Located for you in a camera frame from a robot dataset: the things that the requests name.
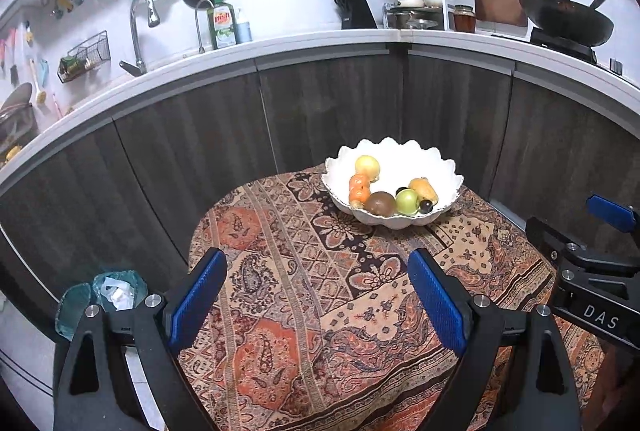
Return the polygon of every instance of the blue gripper pad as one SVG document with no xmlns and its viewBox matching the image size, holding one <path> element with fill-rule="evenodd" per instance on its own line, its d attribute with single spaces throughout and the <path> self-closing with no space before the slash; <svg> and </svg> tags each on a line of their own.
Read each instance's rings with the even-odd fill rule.
<svg viewBox="0 0 640 431">
<path fill-rule="evenodd" d="M 598 195 L 587 199 L 587 210 L 596 218 L 605 221 L 621 233 L 630 233 L 636 228 L 636 217 L 631 209 L 620 206 Z"/>
<path fill-rule="evenodd" d="M 198 273 L 198 265 L 185 278 L 190 283 L 193 282 L 193 286 L 184 297 L 180 296 L 181 300 L 173 299 L 165 307 L 165 311 L 170 311 L 168 319 L 166 319 L 168 346 L 174 355 L 178 355 L 180 350 L 193 345 L 198 331 L 226 280 L 226 255 L 224 252 L 220 249 L 210 249 L 202 259 L 208 259 L 209 263 L 200 272 L 198 278 L 195 281 L 191 278 L 194 273 Z M 171 291 L 180 292 L 180 286 Z"/>
<path fill-rule="evenodd" d="M 461 357 L 465 353 L 466 337 L 460 311 L 419 251 L 409 255 L 407 269 L 409 280 L 414 285 L 415 293 L 420 298 L 442 346 L 453 350 L 457 357 Z"/>
</svg>

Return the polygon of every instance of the table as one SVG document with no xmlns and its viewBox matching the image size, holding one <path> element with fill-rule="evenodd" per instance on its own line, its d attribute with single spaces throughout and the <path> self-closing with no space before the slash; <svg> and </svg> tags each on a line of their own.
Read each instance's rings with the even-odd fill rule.
<svg viewBox="0 0 640 431">
<path fill-rule="evenodd" d="M 338 211 L 323 171 L 245 184 L 194 232 L 190 265 L 219 247 L 229 269 L 179 361 L 221 429 L 415 429 L 456 362 L 406 274 L 418 247 L 502 307 L 529 310 L 553 285 L 524 233 L 470 189 L 431 225 L 391 231 Z M 584 404 L 602 351 L 591 334 L 558 324 Z M 491 413 L 508 356 L 498 353 L 470 429 Z"/>
</svg>

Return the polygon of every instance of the green bottle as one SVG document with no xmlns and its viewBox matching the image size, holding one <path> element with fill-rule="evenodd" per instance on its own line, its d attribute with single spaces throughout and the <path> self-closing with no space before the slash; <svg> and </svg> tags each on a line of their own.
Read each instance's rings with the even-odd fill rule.
<svg viewBox="0 0 640 431">
<path fill-rule="evenodd" d="M 231 4 L 215 0 L 213 8 L 207 11 L 209 33 L 213 48 L 224 48 L 238 43 L 236 37 L 236 14 Z"/>
</svg>

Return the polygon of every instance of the green apple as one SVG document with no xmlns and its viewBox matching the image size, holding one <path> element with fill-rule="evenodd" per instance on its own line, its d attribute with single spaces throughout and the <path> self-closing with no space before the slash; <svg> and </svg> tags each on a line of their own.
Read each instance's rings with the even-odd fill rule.
<svg viewBox="0 0 640 431">
<path fill-rule="evenodd" d="M 415 215 L 419 203 L 418 193 L 413 189 L 403 189 L 396 195 L 396 209 L 401 215 Z"/>
</svg>

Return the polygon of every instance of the bottle label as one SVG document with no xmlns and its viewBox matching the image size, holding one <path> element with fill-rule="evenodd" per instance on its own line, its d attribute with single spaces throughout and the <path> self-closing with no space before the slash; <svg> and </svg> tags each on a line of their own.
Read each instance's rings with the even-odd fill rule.
<svg viewBox="0 0 640 431">
<path fill-rule="evenodd" d="M 218 48 L 236 44 L 234 20 L 228 7 L 217 7 L 213 11 L 213 29 L 216 33 Z"/>
</svg>

